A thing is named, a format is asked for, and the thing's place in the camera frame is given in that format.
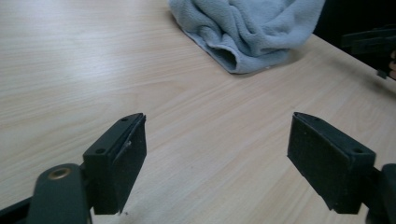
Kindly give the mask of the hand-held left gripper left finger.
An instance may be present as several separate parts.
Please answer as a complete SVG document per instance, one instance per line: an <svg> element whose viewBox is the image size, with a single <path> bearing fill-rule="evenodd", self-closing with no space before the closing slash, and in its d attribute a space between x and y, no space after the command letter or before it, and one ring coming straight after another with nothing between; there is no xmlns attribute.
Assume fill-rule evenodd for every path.
<svg viewBox="0 0 396 224"><path fill-rule="evenodd" d="M119 119L83 154L88 195L96 215L123 210L147 156L146 116Z"/></svg>

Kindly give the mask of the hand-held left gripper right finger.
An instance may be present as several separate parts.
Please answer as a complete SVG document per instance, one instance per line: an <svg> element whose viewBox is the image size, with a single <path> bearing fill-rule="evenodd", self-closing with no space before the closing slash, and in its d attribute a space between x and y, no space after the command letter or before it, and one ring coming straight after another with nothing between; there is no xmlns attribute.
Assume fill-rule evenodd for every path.
<svg viewBox="0 0 396 224"><path fill-rule="evenodd" d="M339 214L356 214L362 204L363 179L375 163L375 153L323 119L292 115L288 158Z"/></svg>

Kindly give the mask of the light blue towel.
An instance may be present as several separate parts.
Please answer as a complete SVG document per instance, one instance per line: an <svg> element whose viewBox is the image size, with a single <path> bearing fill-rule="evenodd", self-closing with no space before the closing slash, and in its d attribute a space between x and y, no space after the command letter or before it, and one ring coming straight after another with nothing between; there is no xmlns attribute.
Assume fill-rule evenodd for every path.
<svg viewBox="0 0 396 224"><path fill-rule="evenodd" d="M325 0L168 0L177 24L231 74L283 63L313 33Z"/></svg>

